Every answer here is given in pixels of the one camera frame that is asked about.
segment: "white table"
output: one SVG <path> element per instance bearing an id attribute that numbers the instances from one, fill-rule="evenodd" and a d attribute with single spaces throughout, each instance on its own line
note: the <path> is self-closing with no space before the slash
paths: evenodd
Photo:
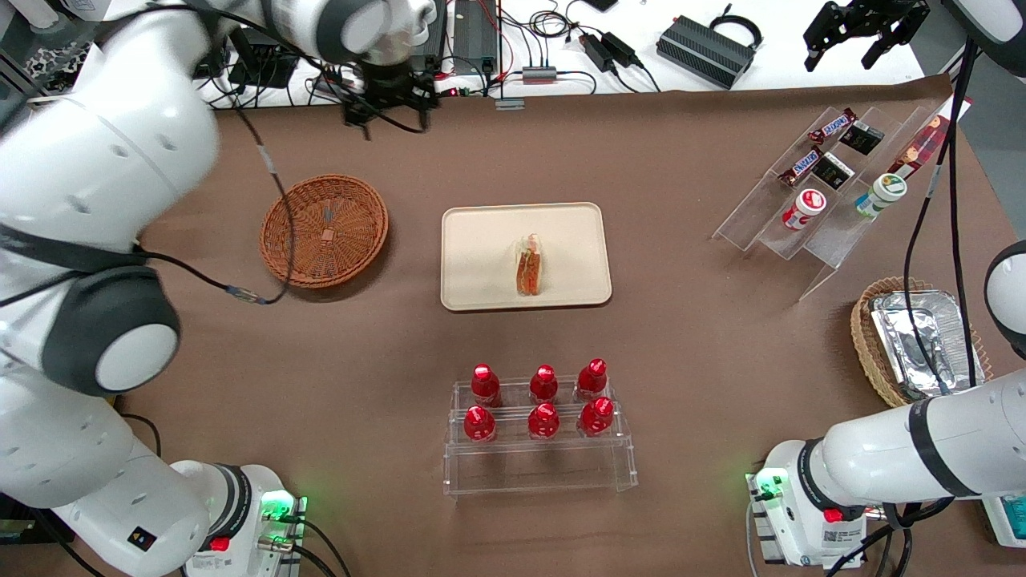
<path id="1" fill-rule="evenodd" d="M 824 0 L 735 0 L 731 13 L 743 15 L 752 20 L 761 30 L 763 40 L 759 46 L 751 68 L 738 80 L 734 90 L 754 90 L 764 88 L 796 88 L 811 86 L 835 86 L 849 84 L 897 84 L 914 80 L 923 76 L 922 69 L 909 46 L 897 46 L 879 59 L 871 70 L 862 68 L 862 56 L 875 41 L 875 38 L 857 38 L 849 40 L 831 48 L 823 56 L 815 72 L 806 72 L 804 68 L 807 55 L 802 34 L 816 16 Z M 566 2 L 560 1 L 560 12 L 564 11 Z M 722 13 L 725 0 L 702 0 L 679 2 L 670 0 L 620 0 L 606 12 L 599 12 L 586 4 L 577 2 L 570 8 L 570 17 L 585 26 L 597 28 L 603 32 L 613 32 L 630 44 L 648 70 L 656 77 L 663 90 L 719 90 L 718 86 L 687 72 L 677 65 L 656 53 L 656 42 L 660 34 L 673 24 L 673 17 L 683 14 L 700 23 L 709 23 Z M 530 15 L 539 10 L 551 9 L 550 0 L 516 0 L 508 1 L 505 14 L 515 21 L 526 23 Z M 453 4 L 448 5 L 449 31 L 452 30 Z M 723 33 L 743 44 L 751 42 L 748 32 L 737 25 L 717 27 Z M 513 54 L 513 70 L 520 70 L 527 65 L 527 45 L 524 44 L 520 32 L 512 26 L 503 26 L 503 32 L 508 42 L 504 42 L 503 67 L 509 68 L 510 50 Z M 560 71 L 582 70 L 591 73 L 598 80 L 599 93 L 627 92 L 611 74 L 599 74 L 584 53 L 577 41 L 580 34 L 575 31 L 574 41 L 566 44 L 563 38 L 553 38 L 548 42 L 550 48 L 550 66 Z M 535 65 L 540 63 L 538 44 L 529 35 L 527 42 L 534 51 Z M 307 79 L 317 76 L 317 71 L 307 63 L 301 63 L 292 75 L 290 91 L 293 102 L 307 104 L 309 92 L 305 87 Z M 632 67 L 621 72 L 624 80 L 641 91 L 652 91 L 652 83 L 647 76 Z M 477 76 L 462 76 L 437 82 L 439 89 L 453 86 L 480 88 L 481 81 Z M 560 80 L 548 85 L 524 85 L 516 76 L 511 76 L 506 82 L 504 93 L 507 98 L 527 95 L 551 95 L 588 93 L 591 90 L 591 80 L 585 76 L 561 76 Z M 207 85 L 201 90 L 202 95 L 211 101 L 220 97 L 213 86 Z M 242 102 L 248 101 L 255 93 L 255 88 L 248 87 L 240 97 Z M 499 89 L 491 91 L 498 97 Z M 228 105 L 229 99 L 223 99 L 218 105 Z M 314 98 L 314 103 L 328 104 L 327 101 Z M 267 89 L 260 98 L 260 106 L 288 106 L 284 89 Z"/>

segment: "aluminum foil container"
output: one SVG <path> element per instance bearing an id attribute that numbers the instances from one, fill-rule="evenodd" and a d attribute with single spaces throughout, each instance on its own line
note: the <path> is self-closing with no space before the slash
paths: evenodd
<path id="1" fill-rule="evenodd" d="M 943 291 L 911 293 L 912 316 L 919 337 L 941 377 L 930 370 L 915 340 L 905 308 L 905 294 L 887 293 L 871 299 L 870 314 L 887 360 L 902 392 L 911 399 L 969 390 L 970 359 L 965 355 L 961 313 L 954 297 Z M 973 351 L 978 382 L 983 382 L 983 368 Z"/>

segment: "plastic bottle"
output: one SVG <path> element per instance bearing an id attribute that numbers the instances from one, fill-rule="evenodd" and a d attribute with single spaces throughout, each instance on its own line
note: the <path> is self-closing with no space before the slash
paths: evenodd
<path id="1" fill-rule="evenodd" d="M 801 230 L 805 228 L 808 221 L 819 215 L 827 207 L 827 197 L 822 192 L 806 188 L 798 196 L 794 197 L 791 207 L 784 211 L 781 221 L 784 226 L 791 230 Z"/>
<path id="2" fill-rule="evenodd" d="M 578 432 L 581 436 L 598 436 L 613 425 L 613 401 L 600 396 L 588 402 L 578 417 Z"/>
<path id="3" fill-rule="evenodd" d="M 601 358 L 592 360 L 582 369 L 581 374 L 578 375 L 577 385 L 574 387 L 574 398 L 587 402 L 602 396 L 607 380 L 605 369 L 605 361 Z"/>
<path id="4" fill-rule="evenodd" d="M 470 390 L 474 393 L 474 402 L 481 407 L 503 406 L 499 377 L 483 362 L 474 368 L 474 376 L 470 379 Z"/>
<path id="5" fill-rule="evenodd" d="M 475 405 L 467 410 L 463 431 L 474 443 L 491 443 L 497 436 L 496 418 L 487 409 Z"/>
<path id="6" fill-rule="evenodd" d="M 559 430 L 559 413 L 551 402 L 543 402 L 527 416 L 527 432 L 536 440 L 548 440 Z"/>
<path id="7" fill-rule="evenodd" d="M 553 402 L 558 390 L 556 372 L 548 364 L 539 367 L 538 372 L 530 378 L 530 399 L 535 405 Z"/>
<path id="8" fill-rule="evenodd" d="M 901 200 L 907 191 L 905 179 L 887 172 L 873 181 L 873 186 L 855 201 L 855 209 L 863 217 L 875 219 L 881 210 Z"/>

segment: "red emergency stop button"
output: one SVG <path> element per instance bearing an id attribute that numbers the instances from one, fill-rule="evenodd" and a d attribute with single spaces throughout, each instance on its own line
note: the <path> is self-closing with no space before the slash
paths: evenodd
<path id="1" fill-rule="evenodd" d="M 229 544 L 231 544 L 231 541 L 228 537 L 214 537 L 213 539 L 210 539 L 210 550 L 227 551 Z"/>
<path id="2" fill-rule="evenodd" d="M 827 523 L 840 523 L 844 521 L 844 513 L 840 512 L 838 509 L 827 509 L 823 511 L 823 518 Z"/>

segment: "red bottle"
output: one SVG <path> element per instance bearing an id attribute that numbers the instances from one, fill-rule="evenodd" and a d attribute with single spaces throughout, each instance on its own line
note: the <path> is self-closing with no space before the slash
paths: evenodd
<path id="1" fill-rule="evenodd" d="M 588 402 L 578 418 L 578 432 L 581 436 L 598 436 L 613 425 L 613 401 L 600 396 Z"/>
<path id="2" fill-rule="evenodd" d="M 474 377 L 470 380 L 470 390 L 474 393 L 474 402 L 481 407 L 503 406 L 499 377 L 491 372 L 490 367 L 483 362 L 474 368 Z"/>
<path id="3" fill-rule="evenodd" d="M 530 399 L 535 405 L 554 401 L 558 390 L 556 372 L 548 364 L 539 367 L 538 373 L 530 378 Z"/>
<path id="4" fill-rule="evenodd" d="M 574 398 L 587 402 L 602 396 L 605 390 L 605 361 L 596 358 L 581 370 L 578 384 L 574 387 Z"/>
<path id="5" fill-rule="evenodd" d="M 556 435 L 559 430 L 559 413 L 551 402 L 543 402 L 527 416 L 527 431 L 530 438 L 546 440 Z"/>
<path id="6" fill-rule="evenodd" d="M 463 431 L 474 443 L 491 443 L 496 439 L 496 418 L 483 407 L 471 407 L 463 420 Z"/>

